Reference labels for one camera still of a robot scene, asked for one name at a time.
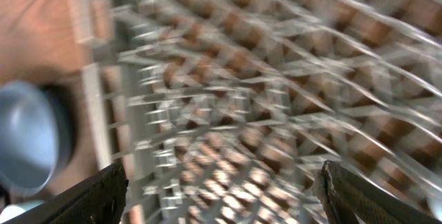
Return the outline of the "blue plate bowl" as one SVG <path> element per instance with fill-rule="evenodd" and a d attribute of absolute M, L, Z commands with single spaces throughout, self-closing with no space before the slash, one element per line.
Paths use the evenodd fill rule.
<path fill-rule="evenodd" d="M 56 86 L 13 81 L 1 87 L 1 186 L 20 196 L 40 192 L 67 166 L 75 121 Z"/>

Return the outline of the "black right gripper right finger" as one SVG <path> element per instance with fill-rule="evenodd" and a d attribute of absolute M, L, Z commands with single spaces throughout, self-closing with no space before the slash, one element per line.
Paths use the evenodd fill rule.
<path fill-rule="evenodd" d="M 316 174 L 316 196 L 331 224 L 441 224 L 430 215 L 390 196 L 382 189 L 327 160 Z"/>

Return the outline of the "white cup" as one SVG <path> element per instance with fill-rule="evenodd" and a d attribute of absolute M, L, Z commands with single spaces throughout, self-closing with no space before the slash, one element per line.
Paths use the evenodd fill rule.
<path fill-rule="evenodd" d="M 24 203 L 8 205 L 0 215 L 1 223 L 5 223 L 27 211 L 33 209 L 44 202 L 42 200 L 31 200 Z"/>

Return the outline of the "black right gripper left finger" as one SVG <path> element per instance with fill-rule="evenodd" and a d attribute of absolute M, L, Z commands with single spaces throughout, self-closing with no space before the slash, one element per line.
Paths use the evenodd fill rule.
<path fill-rule="evenodd" d="M 127 190 L 125 168 L 116 162 L 6 224 L 118 224 Z"/>

